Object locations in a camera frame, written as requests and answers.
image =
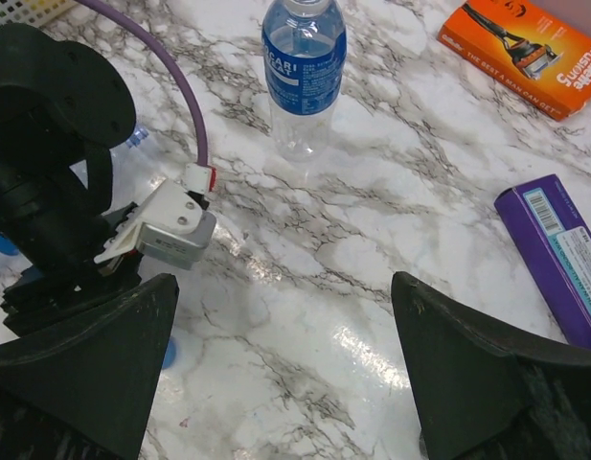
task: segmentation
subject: plastic bottle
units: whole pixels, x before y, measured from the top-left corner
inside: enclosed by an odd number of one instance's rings
[[[114,188],[111,211],[120,209],[131,201],[141,203],[163,179],[177,176],[177,165],[165,161],[164,155],[157,139],[140,125],[135,127],[126,142],[112,149]],[[86,185],[86,163],[80,162],[72,170]]]
[[[272,137],[282,155],[305,160],[329,144],[346,60],[346,27],[335,0],[275,0],[262,26]]]

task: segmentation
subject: white basket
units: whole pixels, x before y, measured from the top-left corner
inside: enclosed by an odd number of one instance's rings
[[[0,0],[0,26],[23,22],[39,27],[74,5],[72,0]]]

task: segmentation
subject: white plastic bracket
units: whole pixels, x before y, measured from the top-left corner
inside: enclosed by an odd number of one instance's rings
[[[213,174],[214,170],[210,167],[189,163],[185,168],[182,182],[187,190],[206,195],[212,190]]]
[[[138,245],[144,227],[174,236],[190,235],[199,226],[203,214],[199,204],[187,195],[187,189],[167,179],[121,224],[117,236],[105,244],[102,254],[95,257],[95,263],[140,249]]]

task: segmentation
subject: barcode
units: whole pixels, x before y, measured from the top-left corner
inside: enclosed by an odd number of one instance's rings
[[[559,222],[544,192],[540,190],[527,194],[527,200],[547,235],[554,235],[563,231],[563,225]]]
[[[591,239],[589,238],[589,235],[586,233],[586,230],[584,229],[584,227],[580,228],[580,235],[582,236],[582,239],[585,242],[591,242]]]

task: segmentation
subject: orange box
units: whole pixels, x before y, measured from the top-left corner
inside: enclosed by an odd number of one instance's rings
[[[438,39],[555,120],[591,99],[591,38],[527,0],[469,0]]]

